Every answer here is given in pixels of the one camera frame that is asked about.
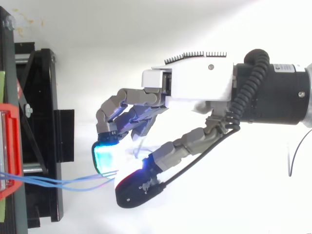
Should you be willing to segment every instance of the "white background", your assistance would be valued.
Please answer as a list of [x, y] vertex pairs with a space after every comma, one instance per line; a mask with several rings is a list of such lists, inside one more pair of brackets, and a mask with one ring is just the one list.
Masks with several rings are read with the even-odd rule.
[[[58, 107], [75, 109], [75, 162], [64, 179], [94, 174], [95, 113], [120, 88], [139, 88], [141, 73], [187, 51], [227, 51], [234, 63], [265, 49], [271, 63], [312, 62], [309, 1], [277, 0], [0, 0], [16, 17], [16, 42], [57, 55]], [[204, 125], [204, 116], [167, 111], [148, 144], [159, 146]], [[114, 184], [64, 191], [64, 217], [41, 219], [31, 234], [308, 234], [312, 233], [312, 157], [307, 137], [293, 177], [290, 154], [302, 126], [242, 124], [165, 191], [135, 209], [115, 202]], [[131, 148], [129, 137], [120, 145]]]

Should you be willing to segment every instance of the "black cable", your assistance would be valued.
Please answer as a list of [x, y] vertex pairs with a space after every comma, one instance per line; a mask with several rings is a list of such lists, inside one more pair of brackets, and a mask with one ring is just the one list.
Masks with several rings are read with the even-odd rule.
[[270, 58], [268, 53], [264, 50], [256, 49], [250, 51], [245, 56], [244, 63], [253, 65], [253, 69], [250, 76], [231, 102], [230, 111], [226, 113], [225, 121], [229, 123], [225, 125], [227, 129], [240, 129], [240, 119], [267, 75], [270, 66]]
[[255, 96], [258, 91], [259, 86], [267, 75], [270, 58], [267, 52], [264, 50], [256, 49], [250, 51], [244, 58], [244, 63], [253, 65], [252, 72], [248, 77], [247, 81], [239, 90], [238, 94], [231, 102], [231, 106], [229, 108], [229, 112], [226, 113], [225, 120], [229, 124], [225, 125], [226, 129], [232, 129], [230, 132], [225, 134], [223, 137], [218, 139], [215, 143], [213, 143], [207, 150], [205, 150], [200, 156], [198, 156], [194, 161], [192, 161], [189, 165], [175, 174], [173, 177], [168, 179], [163, 183], [164, 186], [167, 186], [172, 181], [177, 179], [180, 175], [185, 173], [188, 169], [193, 167], [196, 163], [198, 163], [207, 153], [209, 153], [214, 147], [216, 147], [223, 140], [233, 135], [234, 133], [240, 130], [239, 124], [240, 119], [244, 114], [244, 111]]
[[297, 146], [296, 151], [294, 152], [294, 155], [293, 155], [293, 158], [292, 158], [292, 166], [291, 166], [291, 171], [290, 171], [290, 173], [289, 173], [289, 177], [291, 177], [292, 174], [293, 174], [293, 162], [294, 162], [294, 158], [296, 157], [297, 151], [298, 151], [298, 149], [299, 149], [301, 143], [303, 142], [304, 138], [306, 138], [306, 136], [307, 136], [310, 132], [312, 132], [312, 129], [311, 129], [310, 131], [308, 131], [308, 133], [302, 138], [302, 140], [300, 141], [299, 145]]
[[204, 156], [206, 156], [207, 153], [209, 153], [215, 146], [220, 144], [223, 140], [228, 138], [229, 136], [233, 135], [234, 133], [238, 132], [238, 130], [233, 129], [229, 133], [225, 134], [223, 137], [219, 138], [215, 143], [213, 143], [207, 150], [205, 150], [200, 156], [198, 156], [194, 161], [192, 161], [189, 165], [187, 165], [185, 168], [183, 168], [181, 171], [179, 171], [177, 174], [175, 174], [173, 177], [168, 179], [166, 182], [164, 182], [164, 185], [167, 186], [172, 181], [174, 181], [176, 178], [178, 178], [180, 175], [185, 173], [188, 169], [193, 167], [196, 163], [198, 163]]

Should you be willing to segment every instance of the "blue wire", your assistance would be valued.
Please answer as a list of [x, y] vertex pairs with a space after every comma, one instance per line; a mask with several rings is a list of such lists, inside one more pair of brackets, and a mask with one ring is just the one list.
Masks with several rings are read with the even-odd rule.
[[[15, 179], [15, 180], [19, 180], [19, 181], [23, 181], [25, 183], [32, 183], [32, 184], [36, 184], [36, 185], [40, 185], [40, 186], [43, 186], [43, 187], [55, 187], [55, 185], [58, 185], [58, 186], [64, 186], [66, 184], [69, 184], [69, 183], [73, 183], [73, 182], [82, 182], [82, 181], [86, 181], [86, 180], [91, 180], [91, 179], [97, 179], [97, 177], [93, 177], [93, 178], [84, 178], [84, 179], [80, 179], [80, 180], [73, 180], [73, 181], [70, 181], [70, 182], [65, 182], [65, 183], [62, 183], [62, 184], [52, 184], [52, 183], [49, 183], [49, 182], [44, 182], [44, 181], [41, 181], [41, 180], [36, 180], [36, 179], [32, 179], [32, 178], [28, 178], [28, 177], [22, 177], [22, 176], [18, 176], [18, 175], [12, 175], [12, 174], [9, 174], [9, 173], [2, 173], [0, 172], [0, 175], [5, 175], [7, 179]], [[107, 176], [101, 176], [101, 178], [107, 178], [108, 176], [114, 176], [116, 174], [110, 174], [110, 175], [107, 175]]]
[[87, 188], [87, 189], [74, 189], [74, 188], [69, 188], [69, 187], [65, 187], [63, 185], [57, 185], [57, 184], [51, 184], [51, 183], [47, 183], [47, 182], [43, 182], [43, 181], [36, 181], [35, 179], [26, 179], [25, 177], [22, 176], [16, 176], [16, 175], [11, 175], [11, 176], [0, 176], [0, 179], [13, 179], [13, 180], [19, 180], [22, 181], [24, 183], [30, 183], [30, 184], [35, 184], [35, 185], [39, 185], [42, 187], [54, 187], [54, 188], [60, 188], [60, 189], [65, 189], [65, 190], [69, 190], [69, 191], [74, 191], [74, 192], [86, 192], [86, 191], [90, 191], [93, 189], [97, 189], [100, 188], [101, 186], [103, 186], [104, 184], [114, 180], [113, 178], [105, 181], [104, 183], [97, 185], [95, 187], [91, 187], [91, 188]]
[[72, 180], [50, 179], [50, 178], [45, 178], [45, 177], [40, 177], [40, 176], [27, 176], [27, 178], [45, 180], [45, 181], [50, 181], [50, 182], [55, 182], [55, 183], [69, 184], [69, 183], [73, 183], [73, 182], [81, 182], [81, 181], [95, 179], [95, 178], [106, 178], [107, 176], [111, 176], [111, 175], [106, 175], [106, 174], [111, 174], [111, 173], [115, 174], [116, 172], [118, 172], [118, 170], [111, 171], [111, 172], [105, 172], [105, 173], [101, 173], [101, 174], [84, 176], [84, 177], [80, 177], [80, 178], [72, 179]]

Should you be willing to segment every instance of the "red plastic part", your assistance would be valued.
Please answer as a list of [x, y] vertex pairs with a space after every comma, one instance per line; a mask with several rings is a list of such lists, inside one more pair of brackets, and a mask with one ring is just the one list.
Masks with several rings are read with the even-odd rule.
[[[21, 176], [22, 164], [20, 156], [19, 109], [11, 104], [1, 103], [0, 111], [7, 111], [5, 114], [5, 131], [8, 173]], [[21, 181], [11, 180], [10, 185], [0, 192], [0, 199], [9, 196], [21, 185]]]

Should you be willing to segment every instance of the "robotic hand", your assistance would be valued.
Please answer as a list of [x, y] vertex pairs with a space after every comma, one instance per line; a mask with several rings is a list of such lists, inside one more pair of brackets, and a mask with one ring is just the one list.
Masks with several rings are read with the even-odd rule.
[[[92, 148], [93, 158], [97, 146], [117, 144], [130, 130], [132, 138], [147, 135], [157, 115], [168, 108], [187, 105], [201, 114], [212, 111], [205, 128], [165, 143], [143, 160], [142, 169], [117, 185], [119, 206], [139, 206], [239, 131], [240, 121], [303, 122], [312, 127], [311, 75], [312, 65], [270, 64], [268, 54], [259, 49], [235, 66], [225, 53], [184, 53], [167, 59], [164, 66], [143, 72], [143, 90], [121, 89], [102, 104], [97, 112], [98, 141]], [[122, 113], [128, 105], [133, 107]], [[158, 181], [159, 173], [196, 154], [201, 155], [171, 179]]]

